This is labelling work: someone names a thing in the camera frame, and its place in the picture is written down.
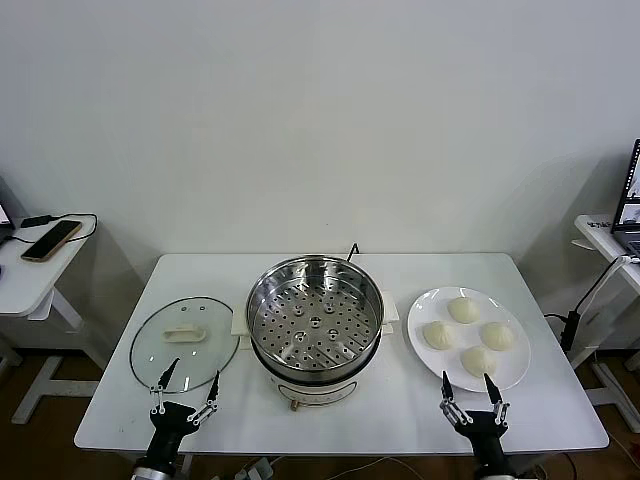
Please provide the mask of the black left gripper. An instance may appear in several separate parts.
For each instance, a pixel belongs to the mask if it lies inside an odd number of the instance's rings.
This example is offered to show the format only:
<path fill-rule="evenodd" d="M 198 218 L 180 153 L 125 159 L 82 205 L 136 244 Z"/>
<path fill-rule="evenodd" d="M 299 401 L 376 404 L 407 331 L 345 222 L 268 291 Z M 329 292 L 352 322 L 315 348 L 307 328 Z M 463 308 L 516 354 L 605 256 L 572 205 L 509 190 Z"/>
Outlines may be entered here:
<path fill-rule="evenodd" d="M 216 372 L 204 404 L 197 410 L 177 403 L 164 404 L 164 392 L 179 361 L 180 358 L 175 358 L 150 387 L 150 394 L 154 399 L 150 420 L 155 432 L 144 456 L 146 468 L 174 469 L 183 438 L 196 432 L 197 426 L 217 411 L 220 371 Z"/>

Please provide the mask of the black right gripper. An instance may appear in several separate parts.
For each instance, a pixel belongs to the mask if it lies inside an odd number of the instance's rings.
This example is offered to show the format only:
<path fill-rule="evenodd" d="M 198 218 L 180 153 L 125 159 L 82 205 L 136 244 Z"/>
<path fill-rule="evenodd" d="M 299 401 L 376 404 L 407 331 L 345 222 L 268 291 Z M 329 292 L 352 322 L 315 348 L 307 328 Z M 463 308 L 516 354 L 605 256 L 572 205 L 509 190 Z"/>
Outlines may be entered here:
<path fill-rule="evenodd" d="M 455 431 L 470 443 L 477 468 L 474 479 L 515 479 L 516 472 L 505 455 L 501 437 L 507 431 L 508 402 L 502 398 L 501 392 L 491 377 L 483 374 L 489 399 L 493 405 L 494 421 L 481 423 L 462 410 L 455 402 L 453 387 L 447 373 L 442 372 L 442 401 L 440 409 Z"/>

